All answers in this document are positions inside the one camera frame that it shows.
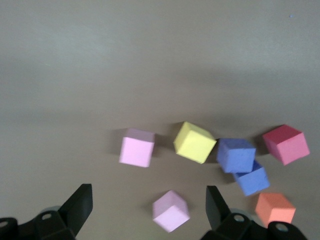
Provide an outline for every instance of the cube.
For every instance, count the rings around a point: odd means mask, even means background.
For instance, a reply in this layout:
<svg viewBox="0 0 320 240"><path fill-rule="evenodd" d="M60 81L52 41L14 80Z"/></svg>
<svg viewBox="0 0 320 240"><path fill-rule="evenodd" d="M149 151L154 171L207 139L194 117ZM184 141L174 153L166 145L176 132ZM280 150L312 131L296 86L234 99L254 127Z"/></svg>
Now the cube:
<svg viewBox="0 0 320 240"><path fill-rule="evenodd" d="M265 168L256 160L253 162L252 172L234 173L233 177L246 196L266 189L270 186Z"/></svg>
<svg viewBox="0 0 320 240"><path fill-rule="evenodd" d="M147 168L155 145L155 134L129 128L122 140L119 162Z"/></svg>
<svg viewBox="0 0 320 240"><path fill-rule="evenodd" d="M310 154L304 133L291 126L282 125L262 137L270 154L283 165Z"/></svg>
<svg viewBox="0 0 320 240"><path fill-rule="evenodd" d="M260 193L255 212L267 227L270 222L291 223L296 208L281 193Z"/></svg>
<svg viewBox="0 0 320 240"><path fill-rule="evenodd" d="M176 154L203 164L216 142L207 130L185 121L173 144Z"/></svg>
<svg viewBox="0 0 320 240"><path fill-rule="evenodd" d="M153 221L168 233L190 219L187 203L173 190L153 203Z"/></svg>
<svg viewBox="0 0 320 240"><path fill-rule="evenodd" d="M225 173L250 173L255 154L256 149L245 139L220 138L216 160Z"/></svg>

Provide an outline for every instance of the orange cube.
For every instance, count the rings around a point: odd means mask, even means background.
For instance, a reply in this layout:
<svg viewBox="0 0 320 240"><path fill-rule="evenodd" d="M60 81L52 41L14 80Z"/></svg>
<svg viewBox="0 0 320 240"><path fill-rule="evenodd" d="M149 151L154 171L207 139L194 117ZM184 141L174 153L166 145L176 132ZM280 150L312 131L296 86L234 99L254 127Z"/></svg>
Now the orange cube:
<svg viewBox="0 0 320 240"><path fill-rule="evenodd" d="M260 193L255 212L267 227L270 222L291 223L296 208L281 193Z"/></svg>

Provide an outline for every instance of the yellow cube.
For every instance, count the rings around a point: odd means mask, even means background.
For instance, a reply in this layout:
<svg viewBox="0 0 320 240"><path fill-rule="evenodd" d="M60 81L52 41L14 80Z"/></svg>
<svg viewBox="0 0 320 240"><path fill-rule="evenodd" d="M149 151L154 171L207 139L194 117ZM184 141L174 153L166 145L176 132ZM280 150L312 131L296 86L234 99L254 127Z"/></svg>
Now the yellow cube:
<svg viewBox="0 0 320 240"><path fill-rule="evenodd" d="M185 121L173 145L176 154L203 164L216 142L210 132Z"/></svg>

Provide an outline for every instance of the light pink cube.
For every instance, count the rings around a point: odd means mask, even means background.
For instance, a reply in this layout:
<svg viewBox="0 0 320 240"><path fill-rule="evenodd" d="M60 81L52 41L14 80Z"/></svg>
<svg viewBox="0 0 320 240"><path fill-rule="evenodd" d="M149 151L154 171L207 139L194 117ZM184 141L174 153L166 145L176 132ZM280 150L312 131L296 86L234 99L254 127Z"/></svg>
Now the light pink cube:
<svg viewBox="0 0 320 240"><path fill-rule="evenodd" d="M283 165L310 154L304 133L288 125L264 134L263 139L270 154Z"/></svg>
<svg viewBox="0 0 320 240"><path fill-rule="evenodd" d="M189 219L186 201L172 190L153 203L153 221L168 233Z"/></svg>
<svg viewBox="0 0 320 240"><path fill-rule="evenodd" d="M147 168L155 145L155 134L129 128L122 140L120 163Z"/></svg>

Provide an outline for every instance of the table surface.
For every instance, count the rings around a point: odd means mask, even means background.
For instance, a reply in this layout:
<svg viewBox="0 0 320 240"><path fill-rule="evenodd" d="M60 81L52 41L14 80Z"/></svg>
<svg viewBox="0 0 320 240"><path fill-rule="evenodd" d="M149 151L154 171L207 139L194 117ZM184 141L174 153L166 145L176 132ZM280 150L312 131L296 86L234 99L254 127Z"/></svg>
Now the table surface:
<svg viewBox="0 0 320 240"><path fill-rule="evenodd" d="M210 155L175 154L183 121L257 147L271 186L296 207L293 224L320 238L320 1L0 1L0 216L22 224L82 184L93 211L78 240L197 240L207 185L258 221ZM262 134L304 132L310 155L287 166ZM156 133L148 168L119 163L127 128ZM190 220L152 221L169 190Z"/></svg>

